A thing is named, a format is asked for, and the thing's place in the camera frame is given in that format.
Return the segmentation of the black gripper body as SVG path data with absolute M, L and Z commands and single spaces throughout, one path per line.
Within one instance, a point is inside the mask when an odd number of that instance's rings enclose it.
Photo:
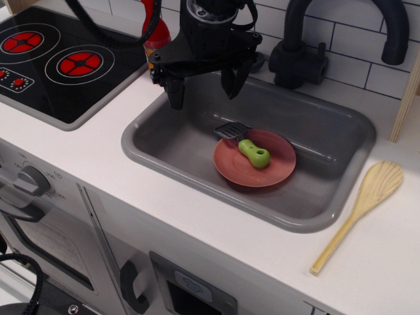
M 227 37 L 209 37 L 207 42 L 190 41 L 181 31 L 170 44 L 149 57 L 154 66 L 153 83 L 166 85 L 168 77 L 186 78 L 225 68 L 236 68 L 256 59 L 263 37 L 257 32 L 228 31 Z

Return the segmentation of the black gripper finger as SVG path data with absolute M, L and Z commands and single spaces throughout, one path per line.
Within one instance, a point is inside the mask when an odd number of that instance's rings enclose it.
M 166 79 L 165 92 L 167 93 L 170 107 L 174 110 L 181 110 L 184 100 L 184 79 L 168 77 Z
M 236 68 L 221 70 L 221 85 L 229 100 L 240 93 L 252 67 L 252 61 L 248 60 Z

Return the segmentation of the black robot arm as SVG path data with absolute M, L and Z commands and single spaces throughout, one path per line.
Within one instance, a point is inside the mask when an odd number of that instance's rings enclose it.
M 263 38 L 252 28 L 258 18 L 253 1 L 182 1 L 180 30 L 172 42 L 150 56 L 152 81 L 182 108 L 187 77 L 221 72 L 228 98 L 241 91 Z

